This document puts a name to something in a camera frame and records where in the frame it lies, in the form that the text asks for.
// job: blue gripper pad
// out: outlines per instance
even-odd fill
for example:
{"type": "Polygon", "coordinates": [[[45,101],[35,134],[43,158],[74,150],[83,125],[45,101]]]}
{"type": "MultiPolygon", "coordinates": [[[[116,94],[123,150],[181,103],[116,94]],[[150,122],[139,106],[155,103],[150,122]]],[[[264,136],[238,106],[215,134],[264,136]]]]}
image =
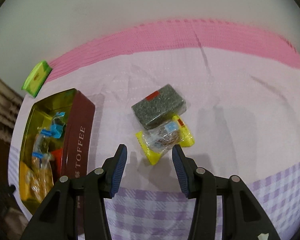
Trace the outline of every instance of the blue gripper pad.
{"type": "Polygon", "coordinates": [[[189,196],[188,176],[187,176],[186,170],[183,166],[183,163],[181,161],[181,158],[179,156],[178,148],[177,148],[178,146],[175,145],[172,148],[172,161],[173,161],[174,168],[176,170],[176,174],[178,177],[181,191],[182,191],[182,193],[184,193],[186,195],[186,197],[188,197],[189,196]]]}
{"type": "Polygon", "coordinates": [[[114,168],[114,172],[112,174],[112,179],[111,179],[111,189],[110,189],[110,196],[114,197],[114,195],[118,192],[119,186],[121,183],[122,175],[124,168],[126,166],[127,162],[127,156],[128,156],[128,151],[127,147],[124,146],[121,150],[119,160],[114,168]]]}

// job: table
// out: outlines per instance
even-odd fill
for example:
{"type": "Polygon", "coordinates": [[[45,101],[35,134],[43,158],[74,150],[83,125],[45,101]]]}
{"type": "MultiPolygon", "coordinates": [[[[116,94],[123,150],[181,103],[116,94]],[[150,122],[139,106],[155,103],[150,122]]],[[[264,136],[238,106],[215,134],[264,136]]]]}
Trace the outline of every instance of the table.
{"type": "MultiPolygon", "coordinates": [[[[37,98],[21,106],[9,156],[18,193],[18,157],[32,105],[80,90],[95,105],[88,172],[128,148],[121,188],[106,201],[116,239],[186,239],[194,202],[180,192],[171,152],[157,165],[144,157],[131,106],[170,83],[188,103],[182,115],[196,143],[184,148],[216,176],[237,174],[280,237],[300,225],[300,54],[282,36],[226,21],[177,19],[141,24],[88,42],[49,62],[37,98]]],[[[217,239],[221,237],[218,207],[217,239]]]]}

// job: metal screw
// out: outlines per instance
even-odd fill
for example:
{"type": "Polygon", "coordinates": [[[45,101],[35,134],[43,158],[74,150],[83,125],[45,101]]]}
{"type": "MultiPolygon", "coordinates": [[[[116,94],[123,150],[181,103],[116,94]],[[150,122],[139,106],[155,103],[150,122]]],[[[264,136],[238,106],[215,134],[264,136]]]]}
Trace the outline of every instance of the metal screw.
{"type": "Polygon", "coordinates": [[[239,182],[240,181],[240,178],[238,176],[236,176],[236,175],[232,176],[231,179],[234,182],[239,182]]]}
{"type": "Polygon", "coordinates": [[[94,170],[94,173],[99,175],[99,174],[102,174],[103,173],[103,168],[97,168],[94,170]]]}
{"type": "Polygon", "coordinates": [[[66,182],[68,180],[68,177],[67,176],[62,176],[59,180],[61,182],[66,182]]]}
{"type": "Polygon", "coordinates": [[[204,174],[206,172],[204,168],[197,168],[195,171],[199,174],[204,174]]]}

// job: plastic wrap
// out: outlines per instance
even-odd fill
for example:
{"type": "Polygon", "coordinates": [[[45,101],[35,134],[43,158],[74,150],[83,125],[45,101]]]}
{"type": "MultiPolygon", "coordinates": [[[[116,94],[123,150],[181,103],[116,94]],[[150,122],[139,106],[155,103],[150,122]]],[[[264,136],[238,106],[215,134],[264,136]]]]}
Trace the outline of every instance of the plastic wrap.
{"type": "Polygon", "coordinates": [[[165,85],[132,106],[140,123],[146,129],[153,129],[173,115],[186,111],[186,101],[171,85],[165,85]]]}
{"type": "Polygon", "coordinates": [[[48,153],[50,136],[50,131],[42,129],[41,132],[35,138],[31,157],[31,168],[36,174],[39,172],[40,169],[40,159],[43,157],[44,154],[48,153]]]}
{"type": "Polygon", "coordinates": [[[175,144],[182,147],[194,144],[191,132],[178,115],[174,115],[170,121],[154,129],[136,133],[136,137],[152,165],[155,165],[175,144]]]}
{"type": "Polygon", "coordinates": [[[31,170],[26,173],[25,182],[29,185],[30,193],[37,199],[37,201],[39,201],[39,203],[41,203],[43,198],[41,195],[39,179],[31,170]]]}
{"type": "Polygon", "coordinates": [[[53,187],[52,170],[47,156],[42,158],[42,163],[39,170],[39,182],[41,196],[42,199],[44,199],[53,187]]]}

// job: gray sponge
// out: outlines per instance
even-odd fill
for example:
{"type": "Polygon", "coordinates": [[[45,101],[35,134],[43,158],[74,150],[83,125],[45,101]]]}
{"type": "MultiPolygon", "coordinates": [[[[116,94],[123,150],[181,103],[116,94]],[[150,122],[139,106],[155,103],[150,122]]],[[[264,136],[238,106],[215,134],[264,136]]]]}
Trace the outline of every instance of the gray sponge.
{"type": "Polygon", "coordinates": [[[168,84],[133,105],[132,109],[144,128],[153,129],[174,114],[182,114],[186,110],[186,102],[168,84]]]}

